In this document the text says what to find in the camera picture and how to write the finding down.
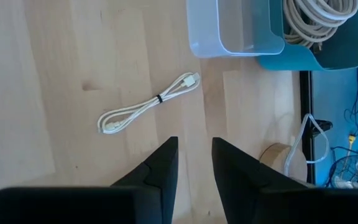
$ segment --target cable bundle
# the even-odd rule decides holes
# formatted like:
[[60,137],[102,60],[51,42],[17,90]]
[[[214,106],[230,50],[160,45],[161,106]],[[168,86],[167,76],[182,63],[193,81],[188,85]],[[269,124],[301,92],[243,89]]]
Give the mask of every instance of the cable bundle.
[[[104,134],[115,134],[119,131],[122,131],[131,122],[133,122],[133,120],[135,120],[148,109],[176,96],[194,90],[200,85],[200,83],[201,77],[198,73],[184,73],[179,78],[177,78],[165,91],[150,99],[149,101],[127,108],[105,112],[98,119],[98,130],[100,133]],[[127,114],[129,114],[129,116],[122,121],[110,122],[110,120],[116,116]]]
[[[330,39],[358,10],[358,0],[283,0],[284,14],[291,27],[285,39],[307,48]],[[302,16],[308,17],[306,23]]]

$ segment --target wood grain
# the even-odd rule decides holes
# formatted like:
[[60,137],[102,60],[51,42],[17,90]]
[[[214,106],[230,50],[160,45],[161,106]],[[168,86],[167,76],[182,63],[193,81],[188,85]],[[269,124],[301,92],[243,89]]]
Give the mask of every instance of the wood grain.
[[[98,134],[106,110],[200,72],[194,92]],[[225,223],[212,137],[252,156],[290,144],[300,125],[298,75],[254,58],[199,60],[185,0],[0,0],[0,188],[109,185],[170,136],[180,140],[175,223]]]

